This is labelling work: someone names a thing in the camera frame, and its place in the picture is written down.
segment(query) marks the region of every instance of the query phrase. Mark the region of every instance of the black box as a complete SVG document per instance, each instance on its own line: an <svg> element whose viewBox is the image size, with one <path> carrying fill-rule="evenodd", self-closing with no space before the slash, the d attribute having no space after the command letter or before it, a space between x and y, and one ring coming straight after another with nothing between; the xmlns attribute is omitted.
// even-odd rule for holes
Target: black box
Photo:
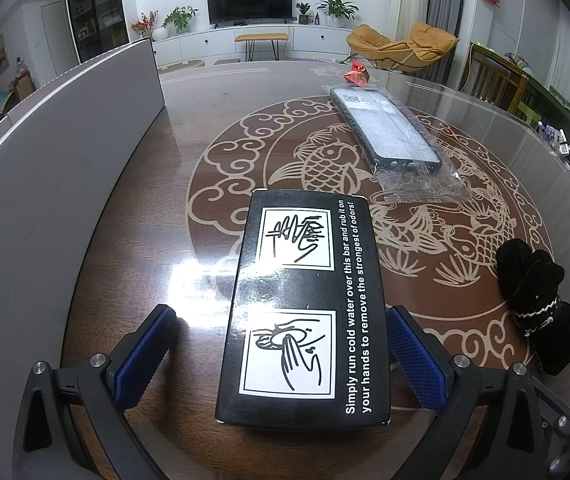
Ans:
<svg viewBox="0 0 570 480"><path fill-rule="evenodd" d="M256 190L216 418L280 429L389 422L389 356L367 200Z"/></svg>

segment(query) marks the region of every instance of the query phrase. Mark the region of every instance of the flower arrangement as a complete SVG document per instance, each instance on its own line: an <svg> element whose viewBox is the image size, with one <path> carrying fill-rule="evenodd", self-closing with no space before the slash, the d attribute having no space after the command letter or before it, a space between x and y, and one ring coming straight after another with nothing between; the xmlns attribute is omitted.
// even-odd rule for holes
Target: flower arrangement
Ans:
<svg viewBox="0 0 570 480"><path fill-rule="evenodd" d="M163 27L172 24L178 32L186 30L190 26L190 20L196 15L197 10L192 9L191 6L176 7L165 18Z"/></svg>
<svg viewBox="0 0 570 480"><path fill-rule="evenodd" d="M139 33L141 36L151 36L156 17L158 16L157 10L151 10L149 16L144 12L140 13L140 20L131 24L131 28Z"/></svg>

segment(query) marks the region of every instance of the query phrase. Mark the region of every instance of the white cabinet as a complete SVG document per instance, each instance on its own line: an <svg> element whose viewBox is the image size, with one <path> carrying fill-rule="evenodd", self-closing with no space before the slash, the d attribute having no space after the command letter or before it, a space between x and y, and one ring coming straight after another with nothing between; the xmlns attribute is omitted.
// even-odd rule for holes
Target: white cabinet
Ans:
<svg viewBox="0 0 570 480"><path fill-rule="evenodd" d="M350 53L347 36L350 30L341 28L320 28L302 25L294 28L294 51L299 52L330 52L333 54Z"/></svg>
<svg viewBox="0 0 570 480"><path fill-rule="evenodd" d="M242 59L245 52L245 42L235 43L234 38L242 34L270 34L286 32L287 41L279 41L281 59L297 57L319 57L337 59L347 56L350 48L345 39L351 30L346 28L331 28L323 25L288 25L261 24L245 27L234 26L216 28L203 32L185 32L166 40L152 43L156 66L167 66L190 59L203 59L206 64L212 64L218 59ZM273 59L271 41L256 41L254 51L264 51L262 58Z"/></svg>
<svg viewBox="0 0 570 480"><path fill-rule="evenodd" d="M234 31L213 30L179 38L183 59L221 56L235 51Z"/></svg>
<svg viewBox="0 0 570 480"><path fill-rule="evenodd" d="M178 38L155 41L152 43L152 49L156 57L156 66L178 63L183 60L181 44Z"/></svg>

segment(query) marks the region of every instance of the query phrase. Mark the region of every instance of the white cardboard panel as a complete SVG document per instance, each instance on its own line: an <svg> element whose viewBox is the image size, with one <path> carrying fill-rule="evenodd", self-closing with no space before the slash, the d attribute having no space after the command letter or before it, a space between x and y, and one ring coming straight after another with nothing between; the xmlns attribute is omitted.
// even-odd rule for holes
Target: white cardboard panel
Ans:
<svg viewBox="0 0 570 480"><path fill-rule="evenodd" d="M148 41L79 70L0 140L0 480L31 365L59 366L76 278L102 209L163 108Z"/></svg>

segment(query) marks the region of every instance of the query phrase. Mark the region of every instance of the red packet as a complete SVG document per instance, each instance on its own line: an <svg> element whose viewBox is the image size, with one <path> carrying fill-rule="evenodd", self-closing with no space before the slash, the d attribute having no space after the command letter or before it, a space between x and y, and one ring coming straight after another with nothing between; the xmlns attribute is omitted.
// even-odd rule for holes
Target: red packet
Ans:
<svg viewBox="0 0 570 480"><path fill-rule="evenodd" d="M369 73L367 73L367 69L355 59L351 60L351 70L347 74L345 74L345 80L348 83L354 83L358 86L365 86L367 85L367 81L369 81Z"/></svg>

